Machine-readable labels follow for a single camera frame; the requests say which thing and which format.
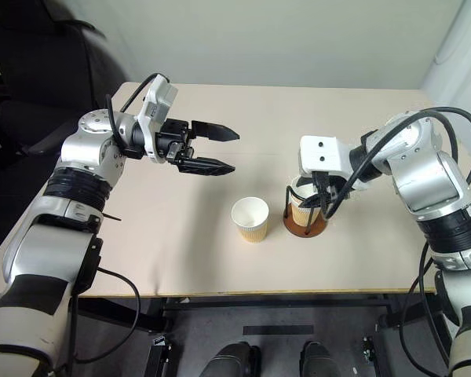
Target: silver robot arm segment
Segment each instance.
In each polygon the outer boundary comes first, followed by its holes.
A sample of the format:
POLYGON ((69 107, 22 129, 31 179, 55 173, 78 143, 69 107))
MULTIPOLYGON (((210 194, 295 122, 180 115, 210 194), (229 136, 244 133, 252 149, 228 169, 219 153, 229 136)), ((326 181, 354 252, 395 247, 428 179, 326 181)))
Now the silver robot arm segment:
MULTIPOLYGON (((304 136, 300 143, 300 170, 304 181, 322 174, 327 190, 317 188, 318 198, 333 202, 335 193, 367 153, 412 112, 396 115, 380 130, 349 148, 335 137, 304 136)), ((447 316, 460 326, 451 349, 449 370, 471 376, 471 188, 457 163, 441 150, 441 138, 431 119, 420 119, 399 132, 372 159, 353 188, 366 189, 382 174, 391 175, 396 192, 424 232, 440 271, 436 289, 451 310, 447 316)), ((310 201, 311 207, 320 203, 310 201)))
POLYGON ((239 135, 213 123, 167 119, 176 95, 161 75, 138 116, 107 109, 85 114, 68 137, 41 196, 7 245, 0 294, 0 375, 52 375, 72 295, 90 288, 103 241, 103 209, 126 158, 148 156, 180 172, 223 175, 234 167, 192 158, 197 136, 230 141, 239 135))

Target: dark floor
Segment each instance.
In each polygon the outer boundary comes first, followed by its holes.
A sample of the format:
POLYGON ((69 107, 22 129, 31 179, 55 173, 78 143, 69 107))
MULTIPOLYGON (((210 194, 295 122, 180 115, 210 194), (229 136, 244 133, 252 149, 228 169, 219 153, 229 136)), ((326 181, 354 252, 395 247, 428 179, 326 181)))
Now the dark floor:
MULTIPOLYGON (((133 300, 119 300, 132 307, 133 300)), ((375 376, 374 368, 362 354, 362 340, 374 333, 374 324, 383 308, 229 308, 196 309, 180 312, 170 339, 183 349, 178 377, 197 377, 207 361, 230 342, 246 341, 261 347, 262 377, 299 376, 299 354, 304 342, 315 339, 327 346, 343 376, 375 376), (244 326, 312 325, 311 335, 243 335, 244 326)), ((127 328, 105 324, 85 317, 78 321, 77 353, 91 357, 117 342, 127 328)), ((418 361, 445 373, 433 339, 424 321, 406 327, 408 343, 418 361)), ((153 338, 136 331, 127 344, 111 356, 94 364, 78 365, 74 376, 143 376, 153 338)), ((402 354, 397 331, 386 330, 394 377, 420 376, 402 354)))

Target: beige table surface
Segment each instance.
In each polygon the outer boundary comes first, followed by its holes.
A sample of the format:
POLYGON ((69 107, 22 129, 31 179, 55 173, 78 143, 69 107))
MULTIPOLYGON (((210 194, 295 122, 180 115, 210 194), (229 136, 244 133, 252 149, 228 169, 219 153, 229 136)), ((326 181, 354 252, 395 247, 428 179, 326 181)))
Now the beige table surface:
MULTIPOLYGON (((137 87, 114 96, 119 108, 137 87)), ((424 237, 390 177, 354 192, 313 239, 282 223, 285 187, 298 174, 302 135, 336 136, 352 145, 398 112, 430 105, 419 90, 315 89, 176 84, 170 117, 231 127, 229 143, 194 141, 195 154, 236 167, 223 177, 179 174, 170 165, 128 159, 104 211, 101 266, 128 276, 143 296, 283 292, 401 292, 418 272, 424 237), (259 196, 270 206, 267 238, 246 243, 232 224, 232 204, 259 196)), ((142 95, 128 112, 136 114, 142 95)), ((462 169, 471 159, 461 148, 462 169)), ((2 278, 0 248, 0 291, 2 278)), ((433 275, 425 279, 433 288, 433 275)), ((132 295, 111 276, 97 275, 86 296, 132 295)))

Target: office chair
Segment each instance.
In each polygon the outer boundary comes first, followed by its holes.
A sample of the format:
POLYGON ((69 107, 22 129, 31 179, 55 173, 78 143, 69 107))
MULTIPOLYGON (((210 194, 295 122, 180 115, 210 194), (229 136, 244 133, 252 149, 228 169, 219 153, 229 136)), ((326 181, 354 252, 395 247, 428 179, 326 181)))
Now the office chair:
POLYGON ((96 93, 84 29, 93 27, 53 20, 41 0, 0 0, 0 72, 10 95, 0 104, 0 127, 26 155, 0 172, 0 243, 50 176, 79 118, 123 82, 122 74, 120 81, 98 77, 107 85, 96 93))

